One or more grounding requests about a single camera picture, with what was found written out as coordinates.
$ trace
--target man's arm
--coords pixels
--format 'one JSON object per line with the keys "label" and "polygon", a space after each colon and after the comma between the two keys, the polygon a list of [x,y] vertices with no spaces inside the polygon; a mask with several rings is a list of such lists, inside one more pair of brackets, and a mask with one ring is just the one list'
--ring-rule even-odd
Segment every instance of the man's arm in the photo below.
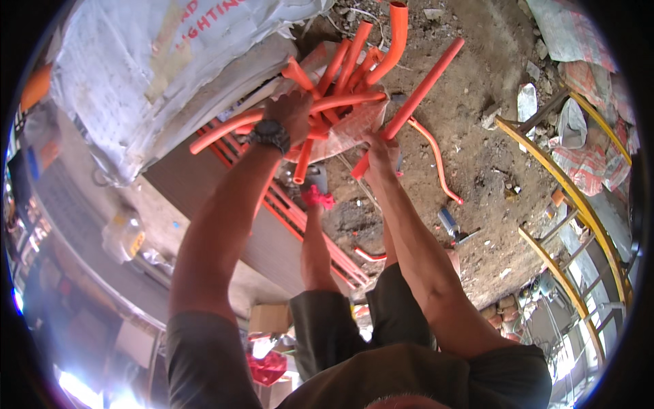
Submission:
{"label": "man's arm", "polygon": [[[299,145],[309,133],[311,102],[310,94],[297,91],[277,102],[269,99],[264,119],[279,122],[288,132],[291,145]],[[274,145],[253,143],[193,216],[173,274],[170,317],[183,311],[205,311],[236,324],[228,287],[250,234],[261,191],[281,158]]]}
{"label": "man's arm", "polygon": [[397,142],[392,141],[389,149],[377,136],[369,135],[366,141],[370,144],[366,181],[388,223],[402,275],[440,348],[469,359],[515,345],[501,337],[468,300],[447,253],[420,220],[395,173]]}

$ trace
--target black watch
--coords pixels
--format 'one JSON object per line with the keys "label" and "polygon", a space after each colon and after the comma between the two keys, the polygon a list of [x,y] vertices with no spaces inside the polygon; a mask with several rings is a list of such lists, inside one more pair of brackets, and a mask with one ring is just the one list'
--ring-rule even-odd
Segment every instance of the black watch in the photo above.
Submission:
{"label": "black watch", "polygon": [[264,119],[248,135],[250,142],[274,145],[284,156],[290,150],[290,135],[276,120]]}

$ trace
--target plastic container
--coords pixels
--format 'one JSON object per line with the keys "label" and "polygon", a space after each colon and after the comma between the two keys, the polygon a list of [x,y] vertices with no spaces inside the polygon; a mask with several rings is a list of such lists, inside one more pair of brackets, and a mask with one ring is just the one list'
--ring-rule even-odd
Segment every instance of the plastic container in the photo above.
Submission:
{"label": "plastic container", "polygon": [[133,209],[120,209],[102,229],[102,248],[120,264],[133,260],[144,240],[143,222]]}

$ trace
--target dark shorts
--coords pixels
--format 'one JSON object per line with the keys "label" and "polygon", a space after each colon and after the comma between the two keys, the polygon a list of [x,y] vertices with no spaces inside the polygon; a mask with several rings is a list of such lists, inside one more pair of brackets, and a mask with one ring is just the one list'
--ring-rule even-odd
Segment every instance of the dark shorts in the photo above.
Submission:
{"label": "dark shorts", "polygon": [[429,324],[398,263],[384,269],[366,298],[373,323],[370,343],[359,335],[350,302],[342,294],[304,291],[290,300],[295,360],[303,380],[369,349],[401,342],[432,347]]}

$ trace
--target man's hand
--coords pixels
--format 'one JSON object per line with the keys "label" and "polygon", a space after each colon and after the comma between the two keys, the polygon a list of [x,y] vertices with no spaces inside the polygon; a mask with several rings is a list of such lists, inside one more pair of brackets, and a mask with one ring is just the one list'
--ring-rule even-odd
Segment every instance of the man's hand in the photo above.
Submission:
{"label": "man's hand", "polygon": [[381,179],[395,178],[400,157],[400,144],[393,138],[388,142],[382,141],[378,135],[366,133],[364,141],[368,142],[368,159],[370,167],[364,173],[364,178],[370,187],[375,187]]}
{"label": "man's hand", "polygon": [[293,91],[277,101],[268,98],[264,105],[264,119],[276,120],[290,136],[292,147],[304,142],[309,135],[309,110],[313,97],[309,92]]}

